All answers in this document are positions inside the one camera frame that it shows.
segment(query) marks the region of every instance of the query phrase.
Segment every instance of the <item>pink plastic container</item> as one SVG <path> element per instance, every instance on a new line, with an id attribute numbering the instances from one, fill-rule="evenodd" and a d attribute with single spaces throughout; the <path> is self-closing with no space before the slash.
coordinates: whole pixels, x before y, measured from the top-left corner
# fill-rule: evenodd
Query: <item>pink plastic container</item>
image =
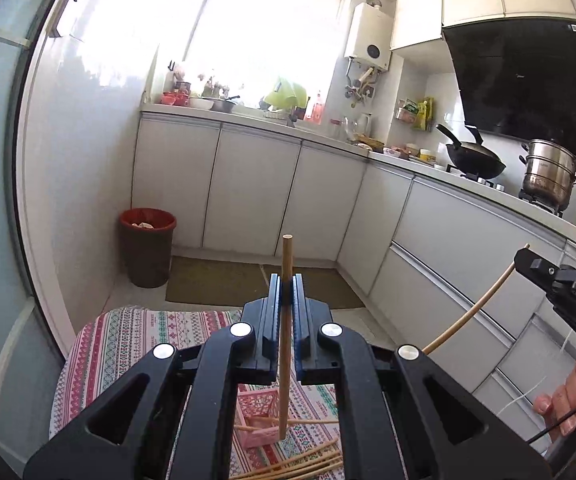
<path id="1" fill-rule="evenodd" d="M 256 431 L 235 430 L 241 447 L 257 447 L 279 442 L 279 426 L 268 420 L 250 420 L 251 416 L 279 416 L 279 388 L 239 392 L 235 425 L 259 428 Z"/>

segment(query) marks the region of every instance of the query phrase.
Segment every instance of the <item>white countertop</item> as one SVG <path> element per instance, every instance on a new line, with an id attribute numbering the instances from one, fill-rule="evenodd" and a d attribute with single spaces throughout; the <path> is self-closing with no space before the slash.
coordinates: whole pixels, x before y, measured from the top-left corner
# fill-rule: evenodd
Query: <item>white countertop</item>
<path id="1" fill-rule="evenodd" d="M 519 215 L 529 218 L 530 220 L 550 229 L 556 234 L 559 234 L 576 244 L 576 226 L 572 225 L 570 222 L 567 222 L 566 220 L 559 218 L 558 216 L 555 216 L 552 213 L 539 208 L 538 206 L 532 205 L 524 200 L 520 200 L 516 196 L 492 189 L 488 186 L 483 186 L 482 184 L 478 184 L 457 174 L 447 173 L 447 171 L 435 170 L 434 168 L 424 164 L 411 162 L 409 160 L 402 160 L 400 158 L 395 158 L 389 155 L 383 155 L 383 153 L 369 152 L 368 150 L 364 150 L 363 148 L 359 148 L 357 146 L 352 146 L 345 142 L 341 142 L 340 140 L 330 139 L 329 137 L 307 132 L 299 128 L 290 128 L 289 126 L 284 126 L 283 124 L 276 124 L 270 121 L 264 121 L 262 119 L 252 117 L 224 114 L 220 112 L 213 112 L 211 110 L 199 110 L 197 108 L 157 104 L 144 104 L 141 106 L 141 111 L 193 117 L 211 121 L 220 121 L 222 123 L 238 124 L 240 126 L 248 126 L 250 128 L 259 128 L 262 130 L 275 132 L 277 134 L 295 137 L 297 139 L 309 140 L 310 142 L 323 144 L 324 146 L 336 148 L 343 152 L 364 156 L 370 160 L 375 160 L 382 164 L 388 164 L 394 168 L 401 168 L 401 170 L 409 171 L 411 173 L 420 174 L 433 180 L 444 182 L 450 186 L 458 187 L 460 189 L 479 195 L 486 200 L 490 200 L 491 202 L 497 203 L 500 206 L 510 209 Z"/>

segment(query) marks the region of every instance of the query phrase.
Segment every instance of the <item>wok handle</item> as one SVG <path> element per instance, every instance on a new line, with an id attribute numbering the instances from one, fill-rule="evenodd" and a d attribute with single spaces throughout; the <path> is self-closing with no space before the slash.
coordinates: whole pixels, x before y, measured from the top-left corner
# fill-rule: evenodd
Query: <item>wok handle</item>
<path id="1" fill-rule="evenodd" d="M 441 133 L 443 133 L 446 137 L 448 137 L 450 140 L 452 140 L 452 144 L 454 145 L 455 148 L 460 148 L 462 146 L 462 144 L 459 142 L 459 139 L 457 139 L 457 137 L 455 137 L 454 134 L 448 128 L 446 128 L 443 124 L 437 124 L 436 128 Z"/>
<path id="2" fill-rule="evenodd" d="M 481 134 L 479 133 L 478 128 L 476 126 L 468 126 L 468 124 L 464 124 L 464 126 L 468 128 L 468 131 L 472 134 L 473 137 L 475 137 L 477 144 L 481 146 L 484 143 L 484 139 L 481 138 Z"/>

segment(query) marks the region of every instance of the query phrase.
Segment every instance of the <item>black range hood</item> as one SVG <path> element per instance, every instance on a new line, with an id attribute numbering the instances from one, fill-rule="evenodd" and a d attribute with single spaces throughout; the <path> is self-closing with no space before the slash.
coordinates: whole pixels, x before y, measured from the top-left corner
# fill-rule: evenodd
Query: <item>black range hood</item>
<path id="1" fill-rule="evenodd" d="M 576 22 L 513 18 L 444 28 L 467 124 L 551 139 L 576 155 Z"/>

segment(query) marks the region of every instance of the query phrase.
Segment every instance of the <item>trash can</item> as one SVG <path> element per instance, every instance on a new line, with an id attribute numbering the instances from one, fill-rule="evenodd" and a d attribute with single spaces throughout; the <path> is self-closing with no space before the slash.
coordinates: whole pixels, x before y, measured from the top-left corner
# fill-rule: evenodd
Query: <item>trash can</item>
<path id="1" fill-rule="evenodd" d="M 139 227 L 141 224 L 149 224 L 152 228 Z M 142 288 L 155 288 L 167 282 L 175 227 L 175 216 L 161 209 L 141 207 L 121 213 L 120 253 L 130 282 Z"/>

